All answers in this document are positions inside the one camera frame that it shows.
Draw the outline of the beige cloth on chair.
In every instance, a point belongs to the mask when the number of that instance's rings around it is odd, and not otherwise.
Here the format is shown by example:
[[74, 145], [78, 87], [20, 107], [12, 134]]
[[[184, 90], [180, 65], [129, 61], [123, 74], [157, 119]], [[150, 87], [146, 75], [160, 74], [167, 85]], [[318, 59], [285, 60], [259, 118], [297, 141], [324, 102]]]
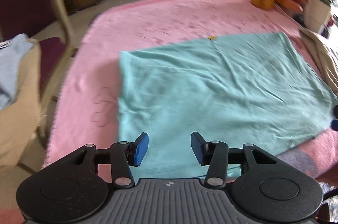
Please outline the beige cloth on chair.
[[1, 174], [19, 163], [26, 146], [40, 124], [41, 49], [32, 39], [30, 49], [20, 62], [17, 75], [17, 99], [1, 110]]

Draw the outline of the light blue knit sweater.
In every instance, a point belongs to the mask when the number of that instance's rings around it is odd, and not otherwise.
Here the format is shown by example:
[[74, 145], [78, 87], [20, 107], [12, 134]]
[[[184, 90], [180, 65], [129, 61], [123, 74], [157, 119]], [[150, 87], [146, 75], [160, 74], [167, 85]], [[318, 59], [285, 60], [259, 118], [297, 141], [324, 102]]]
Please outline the light blue knit sweater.
[[15, 102], [19, 64], [32, 47], [26, 34], [1, 42], [1, 110]]

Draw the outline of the white plant pot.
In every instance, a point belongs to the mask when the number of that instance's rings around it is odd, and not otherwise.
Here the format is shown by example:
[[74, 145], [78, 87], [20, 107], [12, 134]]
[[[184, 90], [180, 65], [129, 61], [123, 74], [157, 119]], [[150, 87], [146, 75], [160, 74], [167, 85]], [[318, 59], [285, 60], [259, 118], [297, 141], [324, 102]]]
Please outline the white plant pot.
[[304, 10], [304, 23], [307, 29], [321, 34], [331, 17], [330, 0], [308, 0]]

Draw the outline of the maroon wooden chair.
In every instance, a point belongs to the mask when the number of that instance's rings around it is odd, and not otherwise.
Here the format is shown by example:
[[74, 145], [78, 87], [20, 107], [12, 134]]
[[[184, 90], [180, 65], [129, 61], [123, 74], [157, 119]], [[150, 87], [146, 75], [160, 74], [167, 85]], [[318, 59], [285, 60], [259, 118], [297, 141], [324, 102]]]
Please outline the maroon wooden chair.
[[63, 34], [40, 41], [40, 95], [43, 117], [36, 133], [43, 145], [47, 144], [50, 135], [45, 115], [53, 97], [54, 85], [73, 53], [72, 28], [63, 0], [1, 0], [1, 42], [19, 34], [32, 38], [54, 21], [59, 22]]

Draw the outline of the beige garment on table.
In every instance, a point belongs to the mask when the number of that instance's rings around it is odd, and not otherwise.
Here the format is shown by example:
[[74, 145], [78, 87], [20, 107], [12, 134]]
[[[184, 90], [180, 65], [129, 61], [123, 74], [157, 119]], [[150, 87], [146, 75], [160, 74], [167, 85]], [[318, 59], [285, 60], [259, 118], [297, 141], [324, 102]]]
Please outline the beige garment on table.
[[337, 95], [337, 45], [318, 33], [301, 27], [301, 39], [319, 68], [324, 82]]

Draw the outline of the mint green t-shirt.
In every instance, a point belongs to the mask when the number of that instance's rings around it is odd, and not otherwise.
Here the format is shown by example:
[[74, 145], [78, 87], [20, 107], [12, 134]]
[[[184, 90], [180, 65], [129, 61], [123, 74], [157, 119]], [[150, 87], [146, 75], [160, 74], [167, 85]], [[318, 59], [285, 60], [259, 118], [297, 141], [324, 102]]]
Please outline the mint green t-shirt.
[[196, 131], [279, 155], [329, 127], [337, 96], [282, 32], [197, 39], [119, 54], [119, 138], [149, 136], [135, 178], [204, 176]]

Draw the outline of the pink patterned blanket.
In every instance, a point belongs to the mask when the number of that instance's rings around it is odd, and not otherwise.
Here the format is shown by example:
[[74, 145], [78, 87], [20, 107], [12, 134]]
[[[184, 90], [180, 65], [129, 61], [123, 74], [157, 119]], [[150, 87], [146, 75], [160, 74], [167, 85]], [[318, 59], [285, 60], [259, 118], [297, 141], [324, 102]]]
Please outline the pink patterned blanket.
[[[122, 51], [279, 32], [322, 79], [298, 24], [277, 10], [254, 7], [251, 0], [143, 0], [103, 12], [85, 34], [61, 88], [45, 164], [86, 144], [108, 148], [122, 141], [118, 120]], [[337, 132], [328, 127], [277, 156], [317, 178], [337, 164]]]

